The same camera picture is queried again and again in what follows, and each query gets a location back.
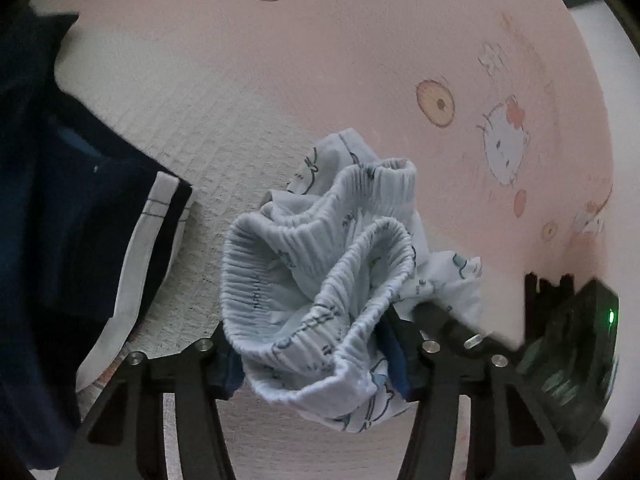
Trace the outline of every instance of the cartoon cat face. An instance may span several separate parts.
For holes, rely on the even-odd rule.
[[[529,133],[522,123],[524,110],[515,98],[509,97],[484,116],[484,151],[491,172],[500,184],[510,184],[518,173],[524,150],[529,143]]]

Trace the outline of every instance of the dark blue garment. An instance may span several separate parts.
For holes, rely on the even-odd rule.
[[[113,315],[127,245],[158,172],[173,175],[55,83],[76,14],[25,10],[0,37],[0,431],[30,468],[56,467],[80,419],[76,371]],[[140,315],[192,193],[156,238]]]

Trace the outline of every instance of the white fabric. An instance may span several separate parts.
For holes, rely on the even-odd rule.
[[[389,305],[409,311],[431,299],[476,320],[480,261],[429,253],[415,173],[407,159],[377,160],[345,130],[316,144],[286,192],[231,226],[225,333],[269,402],[366,430],[407,408],[373,337]]]
[[[109,367],[136,323],[151,253],[169,208],[167,204],[171,202],[178,183],[175,176],[162,171],[156,174],[156,181],[129,239],[120,270],[113,317],[109,318],[94,347],[78,368],[77,392],[93,383]]]

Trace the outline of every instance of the pink surface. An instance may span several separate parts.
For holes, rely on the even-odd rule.
[[[605,263],[607,115],[561,0],[36,2],[225,73],[317,138],[351,126],[411,158],[428,228],[500,272],[580,281]],[[423,81],[444,93],[421,102]]]

